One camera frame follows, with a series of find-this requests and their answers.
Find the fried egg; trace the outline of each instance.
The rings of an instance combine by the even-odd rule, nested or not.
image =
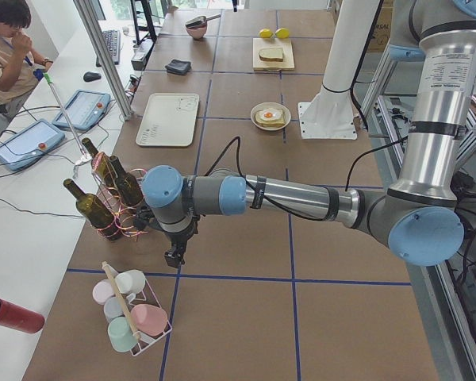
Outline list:
[[[277,121],[282,117],[282,110],[269,107],[259,111],[258,116],[261,121]]]

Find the wooden cutting board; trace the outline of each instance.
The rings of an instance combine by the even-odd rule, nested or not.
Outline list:
[[[281,48],[284,53],[282,62],[262,61],[259,50],[265,48]],[[255,38],[252,41],[252,66],[254,70],[294,70],[293,46],[290,38]]]

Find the label sticker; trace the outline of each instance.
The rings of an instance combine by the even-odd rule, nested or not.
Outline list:
[[[427,57],[421,73],[418,93],[430,91],[458,91],[472,94],[476,74],[476,55],[448,53]]]

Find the computer mouse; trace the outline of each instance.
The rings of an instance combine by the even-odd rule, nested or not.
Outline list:
[[[94,71],[87,71],[84,75],[83,75],[83,81],[85,82],[92,82],[92,81],[96,81],[97,79],[100,79],[102,76],[100,73],[96,73]]]

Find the bread slice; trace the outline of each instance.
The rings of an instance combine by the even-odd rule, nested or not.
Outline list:
[[[280,117],[276,118],[276,119],[272,119],[272,120],[269,120],[269,121],[266,121],[264,120],[264,118],[261,117],[262,113],[264,112],[264,110],[260,110],[258,112],[255,113],[255,122],[260,125],[261,127],[264,127],[266,129],[274,129],[274,128],[277,128],[277,127],[282,127],[283,125],[285,125],[286,123],[286,119],[284,118],[284,110],[282,109],[276,109],[277,111],[280,111]]]
[[[282,62],[284,51],[282,48],[263,48],[259,50],[259,59],[262,61]]]

